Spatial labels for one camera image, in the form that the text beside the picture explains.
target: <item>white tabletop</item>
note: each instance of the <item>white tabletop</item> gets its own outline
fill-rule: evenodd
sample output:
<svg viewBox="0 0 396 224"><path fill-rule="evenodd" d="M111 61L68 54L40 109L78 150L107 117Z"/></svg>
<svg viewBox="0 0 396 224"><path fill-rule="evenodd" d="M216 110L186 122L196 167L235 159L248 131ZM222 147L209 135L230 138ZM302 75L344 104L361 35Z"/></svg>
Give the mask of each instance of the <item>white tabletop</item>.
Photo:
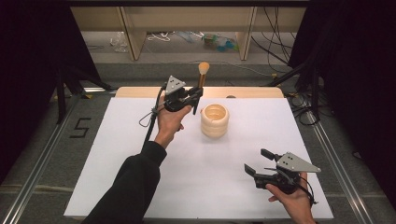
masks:
<svg viewBox="0 0 396 224"><path fill-rule="evenodd" d="M87 216L110 188L124 160L140 152L147 128L138 121L154 103L153 98L110 101L65 216ZM287 100L202 98L198 112L212 103L228 108L228 132L220 139L209 139L201 133L199 114L183 119L185 130L177 133L167 149L161 181L145 218L289 218L281 203L269 203L271 194L256 189L244 170L246 163L258 173L272 174L263 168L275 168L275 162L261 156L261 148L279 155L290 151L310 162ZM308 181L319 202L312 208L314 218L333 218L317 175L309 174Z"/></svg>

